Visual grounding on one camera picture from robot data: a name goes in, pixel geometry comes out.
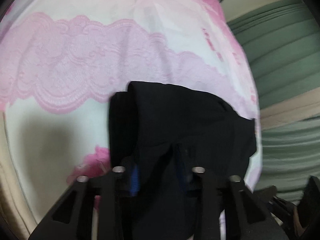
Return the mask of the black pants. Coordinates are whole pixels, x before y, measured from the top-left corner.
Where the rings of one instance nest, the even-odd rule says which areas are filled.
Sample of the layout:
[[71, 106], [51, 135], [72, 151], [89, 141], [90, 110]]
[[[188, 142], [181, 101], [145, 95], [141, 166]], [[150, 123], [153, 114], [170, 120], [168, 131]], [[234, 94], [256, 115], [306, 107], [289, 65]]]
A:
[[220, 177], [247, 171], [255, 120], [207, 92], [132, 81], [109, 104], [112, 166], [129, 173], [127, 239], [188, 239], [196, 224], [192, 168]]

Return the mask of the pink floral bed sheet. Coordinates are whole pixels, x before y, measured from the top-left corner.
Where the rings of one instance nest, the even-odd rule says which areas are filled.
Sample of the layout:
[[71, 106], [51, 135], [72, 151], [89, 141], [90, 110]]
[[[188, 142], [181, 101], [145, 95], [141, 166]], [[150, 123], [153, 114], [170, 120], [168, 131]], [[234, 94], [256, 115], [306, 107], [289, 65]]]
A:
[[221, 0], [14, 0], [1, 20], [1, 215], [27, 239], [79, 174], [108, 170], [108, 102], [132, 81], [260, 116]]

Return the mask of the green curtain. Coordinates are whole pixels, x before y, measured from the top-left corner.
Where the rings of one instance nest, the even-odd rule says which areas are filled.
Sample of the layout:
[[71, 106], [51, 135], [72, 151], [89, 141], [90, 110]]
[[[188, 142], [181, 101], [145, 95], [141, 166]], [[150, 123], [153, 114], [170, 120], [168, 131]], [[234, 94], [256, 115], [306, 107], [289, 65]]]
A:
[[259, 189], [297, 203], [319, 176], [319, 24], [302, 0], [282, 0], [229, 22], [259, 95]]

